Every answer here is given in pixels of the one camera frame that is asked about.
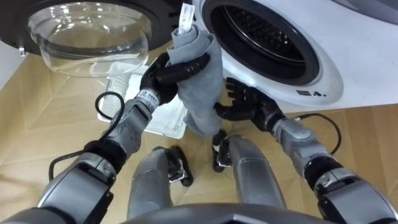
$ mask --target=white label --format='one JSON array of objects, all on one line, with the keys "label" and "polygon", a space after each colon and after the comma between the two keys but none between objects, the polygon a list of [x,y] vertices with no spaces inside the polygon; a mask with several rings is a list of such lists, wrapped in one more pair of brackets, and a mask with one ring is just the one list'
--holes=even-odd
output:
[{"label": "white label", "polygon": [[180,22],[178,24],[178,34],[185,34],[191,30],[195,6],[187,3],[182,4]]},{"label": "white label", "polygon": [[153,93],[152,91],[141,90],[138,93],[137,97],[143,99],[144,101],[147,101],[150,104],[148,106],[151,106],[154,109],[156,109],[159,106],[160,101],[156,96],[156,94]]}]

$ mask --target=white basket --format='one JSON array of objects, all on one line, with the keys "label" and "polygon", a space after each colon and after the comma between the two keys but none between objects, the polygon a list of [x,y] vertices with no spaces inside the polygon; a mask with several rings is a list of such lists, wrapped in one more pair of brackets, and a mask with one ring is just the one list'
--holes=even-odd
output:
[{"label": "white basket", "polygon": [[[148,66],[141,67],[134,71],[132,75],[118,75],[108,78],[108,84],[105,91],[114,91],[123,96],[124,101],[133,99],[139,92],[141,77],[148,69]],[[114,116],[120,109],[120,102],[116,97],[105,96],[99,103],[101,111]],[[167,136],[174,139],[183,137],[187,125],[183,121],[187,113],[182,101],[176,96],[170,103],[158,107],[152,115],[152,120],[145,131]],[[109,122],[98,114],[98,119]]]}]

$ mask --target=black wire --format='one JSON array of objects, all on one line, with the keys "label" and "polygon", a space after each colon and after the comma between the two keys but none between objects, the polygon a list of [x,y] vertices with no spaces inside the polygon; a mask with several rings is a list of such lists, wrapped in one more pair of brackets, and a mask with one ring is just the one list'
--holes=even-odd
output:
[{"label": "black wire", "polygon": [[[104,141],[104,140],[109,136],[109,134],[111,134],[111,132],[116,128],[116,126],[119,124],[120,120],[122,119],[123,112],[124,112],[124,108],[125,108],[125,106],[126,106],[126,105],[124,104],[124,99],[123,99],[123,97],[122,97],[119,93],[115,93],[115,92],[111,92],[111,91],[104,92],[104,93],[100,94],[100,95],[97,97],[97,99],[95,99],[95,110],[96,110],[102,117],[104,117],[104,118],[106,118],[106,119],[109,119],[109,120],[112,120],[112,117],[110,117],[110,116],[104,114],[104,113],[100,110],[100,106],[99,106],[100,100],[102,99],[102,97],[104,97],[104,96],[109,96],[109,95],[116,96],[116,97],[120,100],[120,105],[121,105],[121,107],[120,107],[120,110],[119,110],[119,112],[118,112],[118,116],[117,116],[116,119],[113,121],[112,125],[111,125],[111,126],[108,128],[108,130],[100,137],[100,139],[99,139],[98,141]],[[82,150],[80,150],[80,151],[73,152],[73,153],[69,153],[69,154],[66,154],[66,155],[64,155],[64,156],[60,156],[60,157],[58,157],[58,158],[55,158],[55,159],[50,163],[50,166],[49,166],[49,180],[51,181],[51,180],[54,179],[54,167],[55,167],[56,163],[61,162],[61,161],[64,161],[65,159],[70,159],[70,158],[73,158],[73,157],[76,157],[76,156],[80,156],[80,155],[82,155],[84,152],[89,151],[89,150],[91,150],[91,148],[82,149]]]},{"label": "black wire", "polygon": [[[124,112],[124,107],[125,107],[125,105],[124,105],[124,99],[123,99],[123,97],[119,94],[119,93],[115,93],[115,92],[111,92],[111,91],[108,91],[108,92],[105,92],[105,93],[102,93],[102,94],[100,94],[98,97],[97,97],[97,99],[95,100],[95,109],[97,110],[97,112],[99,113],[99,114],[104,114],[101,110],[100,110],[100,108],[99,108],[99,106],[98,106],[98,104],[99,104],[99,102],[100,102],[100,99],[102,98],[102,97],[104,97],[104,96],[108,96],[108,95],[113,95],[113,96],[116,96],[118,99],[119,99],[119,101],[120,101],[120,110],[119,110],[119,112],[118,112],[118,116],[116,117],[116,119],[113,121],[113,124],[108,128],[108,130],[100,137],[100,139],[99,139],[99,141],[103,141],[104,139],[106,139],[107,137],[108,137],[108,135],[109,134],[111,134],[111,132],[113,131],[113,129],[115,129],[116,128],[116,126],[119,124],[119,122],[120,122],[120,120],[122,119],[122,117],[123,117],[123,112]],[[110,116],[104,116],[104,118],[106,118],[106,119],[109,119],[109,120],[112,120],[112,118],[110,117]]]},{"label": "black wire", "polygon": [[341,131],[340,131],[340,128],[338,127],[338,125],[332,119],[330,119],[329,117],[327,117],[327,116],[325,116],[323,114],[320,114],[320,113],[303,114],[303,115],[297,116],[296,118],[305,119],[305,118],[309,118],[309,117],[312,117],[312,116],[321,117],[321,118],[329,121],[329,123],[331,123],[333,125],[333,127],[335,127],[336,132],[337,132],[337,144],[336,144],[335,148],[330,152],[330,154],[331,155],[336,154],[336,152],[338,151],[338,149],[341,146]]}]

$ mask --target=white washing machine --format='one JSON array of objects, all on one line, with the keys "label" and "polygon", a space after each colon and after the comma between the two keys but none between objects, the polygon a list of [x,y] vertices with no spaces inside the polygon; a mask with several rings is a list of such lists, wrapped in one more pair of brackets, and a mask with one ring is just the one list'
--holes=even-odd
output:
[{"label": "white washing machine", "polygon": [[226,77],[285,112],[398,103],[398,1],[193,0]]}]

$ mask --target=grey towel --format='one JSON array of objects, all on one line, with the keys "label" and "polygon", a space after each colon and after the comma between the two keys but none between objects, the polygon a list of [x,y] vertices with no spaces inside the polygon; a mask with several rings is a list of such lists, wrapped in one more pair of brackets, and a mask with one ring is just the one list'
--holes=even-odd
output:
[{"label": "grey towel", "polygon": [[169,64],[187,62],[204,53],[211,59],[198,75],[178,83],[178,97],[188,109],[184,121],[189,128],[202,136],[213,136],[221,128],[221,119],[213,109],[223,91],[223,64],[221,48],[216,37],[193,25],[190,32],[172,32],[173,46],[167,51]]}]

